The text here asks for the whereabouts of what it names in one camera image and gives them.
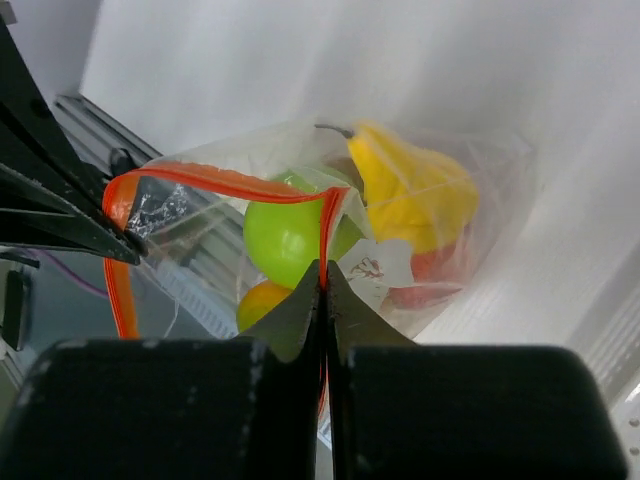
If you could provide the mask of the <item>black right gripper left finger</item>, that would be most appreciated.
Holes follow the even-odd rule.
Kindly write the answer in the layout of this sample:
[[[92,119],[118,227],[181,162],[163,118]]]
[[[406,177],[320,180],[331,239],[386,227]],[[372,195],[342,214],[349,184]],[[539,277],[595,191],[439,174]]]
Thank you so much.
[[[231,340],[61,341],[1,432],[5,479],[311,479],[320,265]]]

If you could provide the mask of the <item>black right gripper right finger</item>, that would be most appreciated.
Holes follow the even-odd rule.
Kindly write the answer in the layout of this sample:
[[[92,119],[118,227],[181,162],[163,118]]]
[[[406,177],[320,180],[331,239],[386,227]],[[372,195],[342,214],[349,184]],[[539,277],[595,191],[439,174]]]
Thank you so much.
[[[598,385],[552,345],[420,345],[327,268],[338,479],[624,479]]]

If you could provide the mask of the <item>red peach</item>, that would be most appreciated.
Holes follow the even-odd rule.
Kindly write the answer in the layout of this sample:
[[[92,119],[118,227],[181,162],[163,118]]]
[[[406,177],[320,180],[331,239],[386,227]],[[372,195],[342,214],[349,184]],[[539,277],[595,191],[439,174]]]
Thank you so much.
[[[474,268],[471,245],[470,235],[465,232],[445,247],[413,254],[410,267],[414,284],[390,288],[385,301],[398,309],[420,310],[457,293]]]

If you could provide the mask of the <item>orange fruit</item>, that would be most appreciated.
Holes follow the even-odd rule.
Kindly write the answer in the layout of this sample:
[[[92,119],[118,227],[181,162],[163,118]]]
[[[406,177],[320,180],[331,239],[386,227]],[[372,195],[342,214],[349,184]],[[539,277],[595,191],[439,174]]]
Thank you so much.
[[[236,325],[239,333],[255,325],[267,313],[287,299],[292,290],[270,280],[252,287],[240,301],[236,310]]]

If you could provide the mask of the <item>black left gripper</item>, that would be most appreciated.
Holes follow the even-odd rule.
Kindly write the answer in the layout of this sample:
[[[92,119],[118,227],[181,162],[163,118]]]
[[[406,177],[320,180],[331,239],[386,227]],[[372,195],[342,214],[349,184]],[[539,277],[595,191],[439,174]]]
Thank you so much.
[[[78,156],[1,24],[1,244],[138,265],[142,249],[100,206],[104,176]]]

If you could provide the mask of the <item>green apple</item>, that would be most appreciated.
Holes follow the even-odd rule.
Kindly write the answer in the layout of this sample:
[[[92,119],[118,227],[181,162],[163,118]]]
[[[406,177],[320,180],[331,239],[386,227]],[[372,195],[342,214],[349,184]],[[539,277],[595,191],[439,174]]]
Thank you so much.
[[[329,166],[288,169],[273,178],[305,194],[331,186],[354,186]],[[252,263],[275,284],[292,289],[319,257],[323,202],[294,204],[251,202],[244,215],[244,242]]]

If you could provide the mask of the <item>yellow lemon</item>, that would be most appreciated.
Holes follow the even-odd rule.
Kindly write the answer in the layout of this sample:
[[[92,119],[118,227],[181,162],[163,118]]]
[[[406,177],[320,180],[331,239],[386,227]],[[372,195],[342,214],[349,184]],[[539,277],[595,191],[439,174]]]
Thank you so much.
[[[478,189],[452,157],[372,123],[315,127],[345,138],[378,242],[401,239],[416,254],[431,252],[454,243],[475,216]]]

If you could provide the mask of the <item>clear orange zip top bag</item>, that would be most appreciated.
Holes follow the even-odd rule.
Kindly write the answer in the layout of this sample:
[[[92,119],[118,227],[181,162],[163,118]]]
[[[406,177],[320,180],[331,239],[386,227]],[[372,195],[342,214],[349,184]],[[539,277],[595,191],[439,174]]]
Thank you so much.
[[[513,236],[527,216],[534,151],[516,134],[477,136],[382,126],[415,146],[455,159],[470,173],[479,193],[477,212],[461,233],[470,235],[475,261],[468,281],[442,302],[403,310],[385,299],[390,288],[414,284],[410,260],[416,253],[404,240],[375,239],[363,182],[345,138],[315,127],[359,122],[376,124],[287,122],[157,158],[111,180],[103,211],[142,249],[137,266],[116,260],[104,264],[118,335],[214,338],[158,283],[157,265],[168,260],[190,269],[235,306],[236,316],[246,293],[269,280],[247,254],[243,226],[248,204],[315,200],[323,202],[320,250],[310,265],[335,263],[355,294],[394,328],[407,337],[422,331],[471,284],[491,251]],[[273,180],[288,169],[320,165],[346,174],[355,185],[305,194]]]

